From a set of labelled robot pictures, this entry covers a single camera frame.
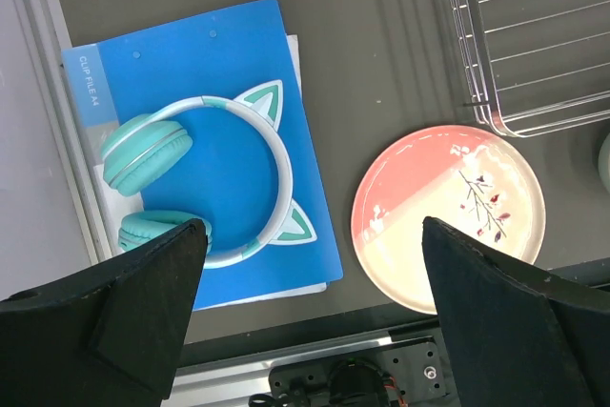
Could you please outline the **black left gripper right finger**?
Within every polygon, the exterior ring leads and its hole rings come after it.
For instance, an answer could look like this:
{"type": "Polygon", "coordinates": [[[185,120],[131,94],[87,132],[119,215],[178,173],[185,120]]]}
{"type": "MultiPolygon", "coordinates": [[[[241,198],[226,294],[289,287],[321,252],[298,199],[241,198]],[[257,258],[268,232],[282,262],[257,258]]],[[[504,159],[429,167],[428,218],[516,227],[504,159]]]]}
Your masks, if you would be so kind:
{"type": "Polygon", "coordinates": [[[427,216],[422,251],[463,406],[606,406],[609,294],[427,216]]]}

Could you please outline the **pink and cream plate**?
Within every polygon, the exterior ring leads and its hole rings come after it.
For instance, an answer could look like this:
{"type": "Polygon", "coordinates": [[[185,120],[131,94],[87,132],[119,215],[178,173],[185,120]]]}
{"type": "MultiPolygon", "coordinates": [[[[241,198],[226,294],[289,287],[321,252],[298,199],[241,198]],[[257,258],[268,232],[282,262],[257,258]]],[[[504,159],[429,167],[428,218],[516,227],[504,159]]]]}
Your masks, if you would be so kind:
{"type": "Polygon", "coordinates": [[[427,216],[529,264],[539,256],[546,225],[538,178],[499,136],[445,125],[393,143],[358,186],[352,240],[380,291],[426,315],[436,311],[421,248],[427,216]]]}

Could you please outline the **pale green ceramic bowl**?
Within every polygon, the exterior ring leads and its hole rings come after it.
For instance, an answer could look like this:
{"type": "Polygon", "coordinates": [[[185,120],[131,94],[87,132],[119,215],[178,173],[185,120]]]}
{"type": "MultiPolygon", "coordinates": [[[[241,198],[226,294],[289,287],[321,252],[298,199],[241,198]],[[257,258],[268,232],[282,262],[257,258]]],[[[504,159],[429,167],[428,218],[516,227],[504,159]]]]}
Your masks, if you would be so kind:
{"type": "Polygon", "coordinates": [[[606,189],[610,187],[610,134],[604,139],[598,157],[600,179],[606,189]]]}

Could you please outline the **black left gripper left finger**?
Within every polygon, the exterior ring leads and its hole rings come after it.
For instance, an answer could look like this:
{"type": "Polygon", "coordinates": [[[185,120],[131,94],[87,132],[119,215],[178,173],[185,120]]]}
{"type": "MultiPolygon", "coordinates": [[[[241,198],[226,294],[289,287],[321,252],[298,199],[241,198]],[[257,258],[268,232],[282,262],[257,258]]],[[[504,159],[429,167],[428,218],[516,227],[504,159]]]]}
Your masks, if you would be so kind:
{"type": "Polygon", "coordinates": [[[158,406],[172,391],[207,253],[190,219],[1,302],[4,406],[158,406]]]}

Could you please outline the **metal wire dish rack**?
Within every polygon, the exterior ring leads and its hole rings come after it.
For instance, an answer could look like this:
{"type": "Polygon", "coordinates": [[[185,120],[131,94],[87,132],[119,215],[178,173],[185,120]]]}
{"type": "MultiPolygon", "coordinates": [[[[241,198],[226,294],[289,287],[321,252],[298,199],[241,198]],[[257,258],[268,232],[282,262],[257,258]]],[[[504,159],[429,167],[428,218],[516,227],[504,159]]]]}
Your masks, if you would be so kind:
{"type": "Polygon", "coordinates": [[[609,118],[609,0],[449,0],[478,123],[534,137],[609,118]]]}

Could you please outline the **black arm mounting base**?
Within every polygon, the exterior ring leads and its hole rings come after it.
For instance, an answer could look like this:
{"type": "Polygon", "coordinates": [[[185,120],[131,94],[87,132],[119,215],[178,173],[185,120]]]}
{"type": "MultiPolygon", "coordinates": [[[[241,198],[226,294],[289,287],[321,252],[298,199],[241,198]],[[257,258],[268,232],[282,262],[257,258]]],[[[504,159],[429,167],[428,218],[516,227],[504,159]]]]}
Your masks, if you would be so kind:
{"type": "Polygon", "coordinates": [[[275,367],[250,406],[414,406],[446,396],[429,337],[275,367]]]}

